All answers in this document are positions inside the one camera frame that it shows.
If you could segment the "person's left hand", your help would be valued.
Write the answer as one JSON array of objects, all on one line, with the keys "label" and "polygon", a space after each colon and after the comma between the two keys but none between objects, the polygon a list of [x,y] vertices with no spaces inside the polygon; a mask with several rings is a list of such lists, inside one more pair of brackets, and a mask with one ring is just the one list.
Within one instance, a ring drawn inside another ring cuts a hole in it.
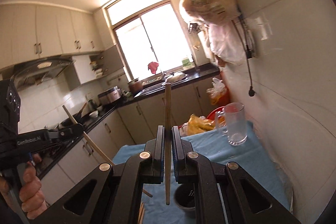
[{"label": "person's left hand", "polygon": [[[36,175],[36,169],[31,161],[28,161],[23,173],[24,186],[19,192],[19,199],[22,202],[21,210],[27,213],[27,218],[33,220],[47,210],[45,196],[41,190],[42,184]],[[1,195],[5,202],[5,209],[9,212],[6,217],[10,221],[10,215],[17,216],[14,208],[14,199],[10,197],[10,184],[1,176]]]}]

